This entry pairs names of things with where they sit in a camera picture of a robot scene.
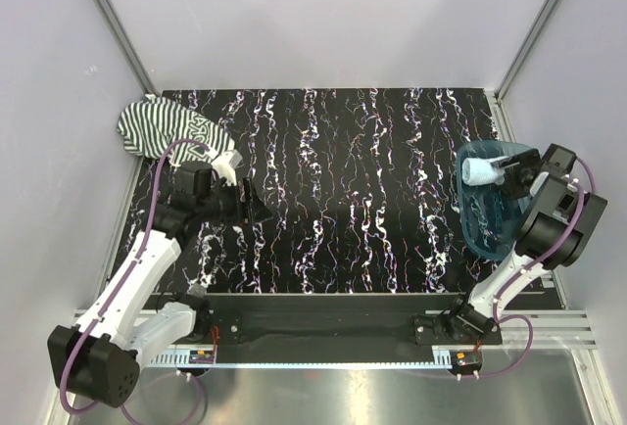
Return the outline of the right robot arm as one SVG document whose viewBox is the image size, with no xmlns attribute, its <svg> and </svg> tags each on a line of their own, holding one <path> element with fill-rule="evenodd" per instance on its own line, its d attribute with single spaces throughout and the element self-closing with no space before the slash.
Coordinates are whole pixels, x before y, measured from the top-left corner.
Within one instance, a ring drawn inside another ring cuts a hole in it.
<svg viewBox="0 0 627 425">
<path fill-rule="evenodd" d="M 476 343 L 497 330 L 505 307 L 530 283 L 576 262 L 607 206 L 572 175 L 577 155 L 552 144 L 546 152 L 495 140 L 457 153 L 456 183 L 466 247 L 496 261 L 492 274 L 444 313 L 442 331 Z"/>
</svg>

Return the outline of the light blue towel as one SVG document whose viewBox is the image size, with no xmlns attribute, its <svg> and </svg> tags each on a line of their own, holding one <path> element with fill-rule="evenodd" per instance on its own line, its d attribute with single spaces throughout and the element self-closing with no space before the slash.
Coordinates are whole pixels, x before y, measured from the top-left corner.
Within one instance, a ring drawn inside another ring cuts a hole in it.
<svg viewBox="0 0 627 425">
<path fill-rule="evenodd" d="M 509 156 L 500 156 L 491 159 L 466 158 L 461 164 L 461 179 L 467 186 L 502 185 L 505 183 L 506 171 L 501 163 Z"/>
</svg>

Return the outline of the green white striped towel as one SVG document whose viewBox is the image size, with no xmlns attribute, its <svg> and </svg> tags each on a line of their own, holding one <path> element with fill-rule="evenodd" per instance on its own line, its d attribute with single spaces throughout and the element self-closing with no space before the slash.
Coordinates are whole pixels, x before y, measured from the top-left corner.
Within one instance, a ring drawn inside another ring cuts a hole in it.
<svg viewBox="0 0 627 425">
<path fill-rule="evenodd" d="M 183 142 L 169 152 L 169 163 L 188 161 L 210 163 L 236 149 L 235 141 L 223 128 L 179 103 L 147 95 L 121 112 L 117 132 L 123 148 L 131 155 L 158 160 L 173 142 Z"/>
</svg>

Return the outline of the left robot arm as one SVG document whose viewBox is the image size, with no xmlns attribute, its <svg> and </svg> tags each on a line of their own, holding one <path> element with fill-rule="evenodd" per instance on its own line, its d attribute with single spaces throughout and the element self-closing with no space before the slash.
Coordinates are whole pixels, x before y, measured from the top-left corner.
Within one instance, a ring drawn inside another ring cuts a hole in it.
<svg viewBox="0 0 627 425">
<path fill-rule="evenodd" d="M 75 394 L 118 408 L 141 370 L 170 344 L 204 341 L 212 320 L 201 294 L 182 294 L 144 322 L 137 320 L 140 311 L 204 225 L 236 227 L 271 216 L 253 181 L 238 179 L 230 164 L 183 164 L 167 193 L 153 197 L 146 229 L 99 298 L 73 326 L 58 325 L 49 335 L 60 397 Z"/>
</svg>

